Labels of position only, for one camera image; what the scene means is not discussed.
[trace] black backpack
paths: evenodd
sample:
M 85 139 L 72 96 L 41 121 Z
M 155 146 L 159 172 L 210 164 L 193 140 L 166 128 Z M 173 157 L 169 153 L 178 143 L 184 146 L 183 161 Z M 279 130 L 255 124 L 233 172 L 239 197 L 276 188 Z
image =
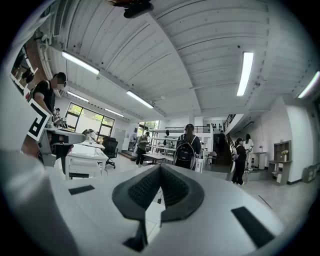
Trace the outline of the black backpack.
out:
M 192 143 L 194 142 L 196 137 L 197 136 L 194 136 L 192 142 L 189 143 L 186 141 L 186 135 L 181 135 L 181 140 L 178 140 L 178 144 L 173 157 L 175 166 L 187 168 L 190 170 L 195 169 L 196 153 L 194 151 L 194 148 L 192 147 Z

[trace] shelf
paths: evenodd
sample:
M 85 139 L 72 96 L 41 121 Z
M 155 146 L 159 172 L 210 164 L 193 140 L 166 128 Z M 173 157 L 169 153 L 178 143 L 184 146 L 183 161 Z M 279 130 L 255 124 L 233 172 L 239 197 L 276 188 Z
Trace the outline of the shelf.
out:
M 154 139 L 154 140 L 157 140 L 157 141 L 164 141 L 164 140 L 166 140 L 166 141 L 177 141 L 178 139 L 176 139 L 176 138 L 156 138 L 156 137 L 150 137 L 150 139 Z
M 168 147 L 163 147 L 163 146 L 151 146 L 150 148 L 152 148 L 152 149 L 169 150 L 169 151 L 176 151 L 175 148 L 168 148 Z
M 153 133 L 166 133 L 167 130 L 160 130 L 160 129 L 151 129 L 149 130 L 149 132 L 153 132 Z M 180 133 L 183 134 L 185 133 L 185 130 L 168 130 L 170 134 L 174 134 L 174 133 Z

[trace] black mesh grille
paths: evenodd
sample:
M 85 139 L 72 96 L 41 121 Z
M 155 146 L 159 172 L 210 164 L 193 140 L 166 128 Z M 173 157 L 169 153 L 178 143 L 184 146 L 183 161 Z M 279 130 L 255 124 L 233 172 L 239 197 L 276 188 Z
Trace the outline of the black mesh grille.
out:
M 167 170 L 161 172 L 161 187 L 166 207 L 179 203 L 189 192 L 187 184 Z
M 130 187 L 128 194 L 131 200 L 146 210 L 154 199 L 159 187 L 160 172 L 158 170 L 151 172 L 137 184 Z

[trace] fluorescent light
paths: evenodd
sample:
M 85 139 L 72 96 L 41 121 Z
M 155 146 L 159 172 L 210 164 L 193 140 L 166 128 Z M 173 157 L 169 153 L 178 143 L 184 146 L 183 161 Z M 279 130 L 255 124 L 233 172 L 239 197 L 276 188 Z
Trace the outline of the fluorescent light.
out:
M 320 77 L 320 71 L 317 71 L 314 77 L 311 79 L 310 83 L 304 88 L 304 90 L 300 93 L 298 98 L 303 98 L 307 92 L 317 83 L 318 78 Z
M 78 64 L 79 66 L 85 68 L 86 70 L 89 70 L 91 71 L 92 73 L 98 75 L 100 70 L 99 69 L 96 69 L 95 67 L 85 63 L 83 60 L 79 59 L 78 57 L 76 56 L 73 56 L 72 54 L 66 52 L 66 51 L 62 51 L 62 57 L 65 57 L 67 60 L 75 63 L 75 64 Z
M 78 98 L 78 99 L 80 99 L 80 100 L 83 100 L 83 101 L 85 101 L 85 102 L 89 102 L 88 99 L 82 98 L 81 96 L 76 95 L 76 94 L 74 94 L 74 93 L 72 93 L 72 92 L 70 92 L 70 91 L 68 91 L 67 93 L 70 94 L 70 95 L 72 95 L 72 96 L 74 96 L 74 97 L 76 97 L 76 98 Z
M 124 117 L 125 117 L 123 114 L 119 114 L 119 113 L 114 112 L 114 111 L 112 111 L 112 110 L 110 110 L 110 109 L 105 108 L 104 110 L 109 111 L 109 112 L 111 112 L 111 113 L 113 113 L 113 114 L 115 114 L 115 115 L 117 115 L 117 116 L 122 117 L 122 118 L 124 118 Z
M 135 98 L 137 101 L 141 102 L 142 104 L 146 105 L 148 108 L 153 109 L 154 106 L 150 105 L 144 99 L 140 98 L 138 95 L 134 94 L 132 91 L 128 90 L 126 94 L 130 95 L 132 98 Z
M 243 96 L 245 94 L 253 62 L 254 62 L 254 53 L 253 52 L 244 52 L 243 53 L 242 74 L 241 74 L 239 89 L 236 94 L 237 96 Z

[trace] black pants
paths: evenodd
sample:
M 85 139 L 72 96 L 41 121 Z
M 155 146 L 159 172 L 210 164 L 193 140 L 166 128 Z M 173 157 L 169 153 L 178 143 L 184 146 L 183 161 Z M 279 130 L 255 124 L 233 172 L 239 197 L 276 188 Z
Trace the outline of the black pants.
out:
M 136 161 L 135 161 L 136 165 L 138 165 L 139 162 L 140 162 L 140 165 L 142 165 L 144 163 L 145 156 L 143 154 L 145 154 L 145 153 L 146 153 L 145 150 L 138 147 Z
M 218 148 L 219 148 L 219 152 L 223 152 L 224 149 L 225 149 L 225 145 L 226 145 L 226 141 L 225 140 L 222 140 L 218 143 Z
M 233 183 L 238 183 L 240 185 L 244 183 L 244 181 L 242 180 L 242 176 L 245 173 L 245 164 L 246 164 L 246 161 L 241 161 L 241 162 L 235 161 L 235 170 L 232 178 Z

